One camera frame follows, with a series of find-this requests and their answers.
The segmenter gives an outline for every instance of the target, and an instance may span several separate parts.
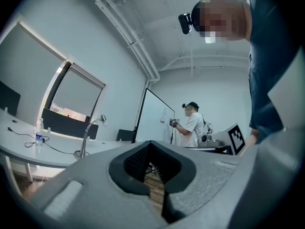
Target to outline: hand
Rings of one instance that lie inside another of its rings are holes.
[[[170,126],[173,127],[173,128],[176,128],[177,123],[174,123],[173,121],[170,121]]]

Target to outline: white table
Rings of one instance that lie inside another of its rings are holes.
[[[82,143],[80,139],[45,132],[44,135],[50,138],[47,141],[50,146],[62,152],[72,153],[63,154],[53,150],[46,144],[42,144],[42,148],[37,148],[35,144],[32,147],[25,147],[24,144],[26,142],[34,142],[35,140],[26,135],[17,135],[9,131],[8,127],[19,134],[29,134],[32,137],[35,137],[33,130],[36,127],[0,110],[0,152],[4,154],[2,155],[4,157],[2,161],[8,166],[6,168],[10,170],[9,172],[12,171],[8,157],[15,158],[27,164],[53,168],[66,168],[77,161],[72,154],[74,151],[80,150]],[[87,141],[86,152],[94,154],[126,144],[130,144],[130,142],[90,140]],[[29,165],[26,166],[26,170],[29,172]]]

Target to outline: man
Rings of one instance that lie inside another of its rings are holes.
[[[203,135],[204,121],[201,114],[198,113],[199,106],[190,102],[184,107],[184,113],[189,117],[185,127],[180,124],[172,124],[178,132],[182,134],[181,144],[182,147],[198,147],[198,140]]]
[[[250,43],[251,134],[246,146],[260,143],[283,128],[267,93],[282,77],[299,44],[292,39],[274,0],[201,0],[191,14],[194,28],[203,36]]]

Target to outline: fluorescent light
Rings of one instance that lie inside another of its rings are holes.
[[[205,37],[204,38],[205,43],[211,44],[216,42],[216,33],[214,31],[210,32],[210,37]]]

